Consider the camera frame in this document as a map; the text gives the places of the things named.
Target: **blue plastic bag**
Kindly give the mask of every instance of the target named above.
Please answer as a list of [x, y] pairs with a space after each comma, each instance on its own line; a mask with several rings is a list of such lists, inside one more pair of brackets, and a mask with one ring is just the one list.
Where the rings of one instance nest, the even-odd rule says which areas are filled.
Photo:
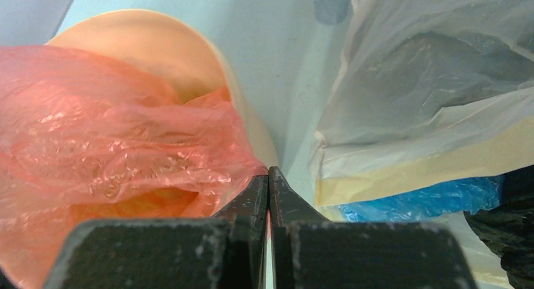
[[350, 222], [417, 222], [446, 213], [475, 214], [499, 206], [503, 182], [504, 176], [458, 179], [338, 208]]

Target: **white plastic bag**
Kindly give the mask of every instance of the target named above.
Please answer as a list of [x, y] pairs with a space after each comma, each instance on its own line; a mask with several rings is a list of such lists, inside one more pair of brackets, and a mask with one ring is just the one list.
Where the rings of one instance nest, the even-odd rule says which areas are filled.
[[317, 206], [534, 164], [534, 0], [353, 0]]

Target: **gray spot on table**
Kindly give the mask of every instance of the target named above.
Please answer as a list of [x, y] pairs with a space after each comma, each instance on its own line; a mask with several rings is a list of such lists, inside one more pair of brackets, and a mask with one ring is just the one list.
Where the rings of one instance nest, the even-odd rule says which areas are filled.
[[323, 25], [332, 26], [347, 17], [350, 0], [316, 0], [314, 6], [315, 19]]

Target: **red plastic bag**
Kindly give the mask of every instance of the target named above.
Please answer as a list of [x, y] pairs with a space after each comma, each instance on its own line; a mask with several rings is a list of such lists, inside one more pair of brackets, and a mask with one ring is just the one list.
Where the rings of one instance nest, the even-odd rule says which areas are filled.
[[180, 103], [123, 62], [0, 47], [0, 266], [22, 288], [83, 220], [208, 217], [257, 174], [225, 87]]

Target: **cream-colored container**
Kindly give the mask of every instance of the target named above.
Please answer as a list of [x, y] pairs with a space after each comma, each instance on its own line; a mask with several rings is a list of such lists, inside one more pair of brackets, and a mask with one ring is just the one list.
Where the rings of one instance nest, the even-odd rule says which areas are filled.
[[140, 9], [113, 11], [70, 27], [48, 45], [86, 50], [132, 64], [165, 79], [183, 101], [227, 86], [254, 155], [267, 167], [278, 165], [272, 138], [222, 53], [177, 19]]

